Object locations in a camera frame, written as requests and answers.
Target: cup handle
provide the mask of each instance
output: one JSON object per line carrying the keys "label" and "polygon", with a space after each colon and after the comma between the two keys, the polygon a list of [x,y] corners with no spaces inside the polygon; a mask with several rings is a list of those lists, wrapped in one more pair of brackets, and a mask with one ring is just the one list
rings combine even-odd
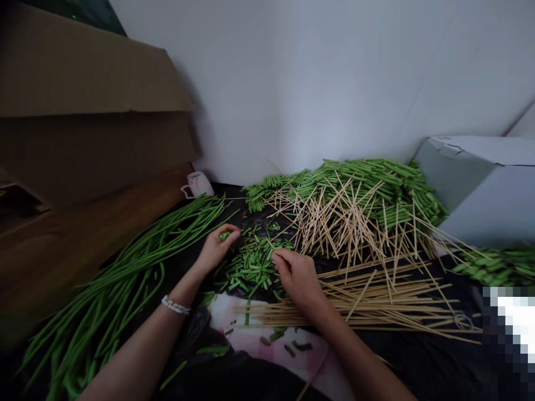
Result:
{"label": "cup handle", "polygon": [[191,187],[189,185],[184,185],[183,187],[180,188],[180,190],[184,193],[184,195],[186,195],[186,199],[195,199],[194,196],[189,196],[188,193],[184,190],[184,188],[189,188],[189,190],[191,190]]}

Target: hand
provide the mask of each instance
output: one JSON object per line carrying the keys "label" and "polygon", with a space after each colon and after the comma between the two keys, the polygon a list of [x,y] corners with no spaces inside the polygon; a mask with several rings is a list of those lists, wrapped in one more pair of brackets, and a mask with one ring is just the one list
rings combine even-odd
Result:
{"label": "hand", "polygon": [[271,259],[279,272],[280,282],[295,306],[315,324],[330,303],[319,283],[314,260],[286,249],[274,251]]}
{"label": "hand", "polygon": [[[231,231],[231,234],[224,241],[221,241],[219,236],[226,231]],[[206,237],[202,251],[191,269],[205,277],[221,263],[232,243],[240,238],[240,235],[240,229],[231,224],[223,224],[216,228]]]}

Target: person's left hand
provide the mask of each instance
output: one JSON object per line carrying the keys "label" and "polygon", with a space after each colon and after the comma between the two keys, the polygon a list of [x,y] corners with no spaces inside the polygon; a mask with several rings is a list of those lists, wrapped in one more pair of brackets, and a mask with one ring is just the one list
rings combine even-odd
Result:
{"label": "person's left hand", "polygon": [[[219,236],[226,231],[231,233],[224,241],[221,241]],[[232,243],[240,238],[240,235],[240,229],[231,224],[223,224],[216,228],[206,237],[205,245],[202,247],[197,261],[193,264],[192,270],[206,276],[221,263]]]}

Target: forearm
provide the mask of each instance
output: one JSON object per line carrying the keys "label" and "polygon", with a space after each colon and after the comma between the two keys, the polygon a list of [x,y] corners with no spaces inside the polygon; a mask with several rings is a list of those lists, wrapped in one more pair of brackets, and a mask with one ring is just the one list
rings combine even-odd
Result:
{"label": "forearm", "polygon": [[[192,267],[169,294],[190,307],[204,276]],[[80,396],[81,400],[148,400],[186,316],[159,305]]]}
{"label": "forearm", "polygon": [[416,398],[354,333],[331,304],[316,310],[313,324],[329,342],[359,399],[415,401]]}

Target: cardboard box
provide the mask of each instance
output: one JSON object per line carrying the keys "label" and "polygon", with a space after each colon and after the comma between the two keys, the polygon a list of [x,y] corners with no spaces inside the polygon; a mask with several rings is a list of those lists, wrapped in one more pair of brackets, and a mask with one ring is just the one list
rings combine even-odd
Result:
{"label": "cardboard box", "polygon": [[438,136],[416,160],[450,211],[440,229],[474,246],[535,242],[535,141]]}
{"label": "cardboard box", "polygon": [[195,159],[166,51],[16,3],[0,31],[0,168],[54,208]]}

